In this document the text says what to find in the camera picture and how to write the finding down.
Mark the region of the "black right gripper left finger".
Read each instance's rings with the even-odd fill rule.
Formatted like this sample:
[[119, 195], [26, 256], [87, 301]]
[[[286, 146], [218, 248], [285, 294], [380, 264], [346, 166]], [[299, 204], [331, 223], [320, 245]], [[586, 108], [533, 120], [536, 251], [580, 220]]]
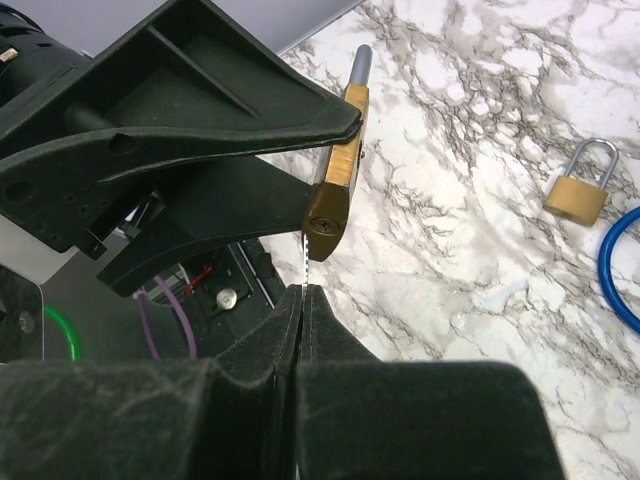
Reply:
[[304, 295], [194, 361], [21, 362], [1, 370], [5, 479], [297, 479]]

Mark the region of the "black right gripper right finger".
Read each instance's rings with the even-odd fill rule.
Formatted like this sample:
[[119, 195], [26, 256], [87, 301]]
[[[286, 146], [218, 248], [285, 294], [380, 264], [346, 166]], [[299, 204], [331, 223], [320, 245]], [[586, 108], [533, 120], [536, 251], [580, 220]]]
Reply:
[[304, 479], [561, 479], [535, 386], [495, 361], [383, 362], [306, 291], [296, 367]]

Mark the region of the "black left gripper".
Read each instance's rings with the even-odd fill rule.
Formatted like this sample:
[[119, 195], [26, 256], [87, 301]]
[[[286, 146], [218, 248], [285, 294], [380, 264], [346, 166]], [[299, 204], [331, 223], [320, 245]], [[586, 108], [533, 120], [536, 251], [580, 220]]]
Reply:
[[[208, 1], [166, 2], [92, 59], [3, 7], [1, 55], [1, 214], [58, 253], [98, 258], [162, 169], [325, 146], [359, 125]], [[310, 196], [254, 156], [201, 164], [97, 279], [128, 296], [209, 250], [299, 231]]]

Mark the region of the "brass padlock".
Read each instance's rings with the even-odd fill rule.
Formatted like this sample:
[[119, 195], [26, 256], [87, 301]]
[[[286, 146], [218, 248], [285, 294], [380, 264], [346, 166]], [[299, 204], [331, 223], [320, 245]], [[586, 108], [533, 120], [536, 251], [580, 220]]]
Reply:
[[[573, 178], [571, 174], [581, 155], [591, 146], [604, 148], [609, 155], [606, 171], [597, 185]], [[578, 144], [567, 164], [564, 174], [556, 178], [543, 209], [552, 215], [570, 220], [578, 225], [592, 227], [609, 196], [606, 186], [619, 160], [617, 147], [609, 140], [590, 138]]]
[[302, 228], [308, 241], [308, 256], [313, 261], [325, 261], [335, 251], [347, 227], [363, 156], [372, 60], [371, 47], [366, 44], [359, 46], [342, 94], [342, 99], [360, 113], [358, 128], [350, 140], [329, 147], [316, 170]]

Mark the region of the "silver key with ring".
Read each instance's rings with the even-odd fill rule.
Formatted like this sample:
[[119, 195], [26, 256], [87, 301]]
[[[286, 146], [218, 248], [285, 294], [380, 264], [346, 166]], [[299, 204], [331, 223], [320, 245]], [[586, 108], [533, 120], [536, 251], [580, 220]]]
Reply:
[[302, 233], [302, 247], [303, 247], [303, 280], [302, 287], [304, 290], [308, 288], [309, 284], [309, 239], [306, 234]]

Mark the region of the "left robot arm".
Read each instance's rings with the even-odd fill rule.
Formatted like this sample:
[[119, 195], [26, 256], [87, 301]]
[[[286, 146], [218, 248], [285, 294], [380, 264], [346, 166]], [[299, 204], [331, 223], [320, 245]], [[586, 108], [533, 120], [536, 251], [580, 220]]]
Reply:
[[208, 250], [300, 229], [309, 186], [261, 156], [340, 144], [363, 122], [210, 1], [168, 1], [93, 59], [3, 9], [1, 57], [4, 218], [96, 259], [159, 195], [99, 274], [121, 296]]

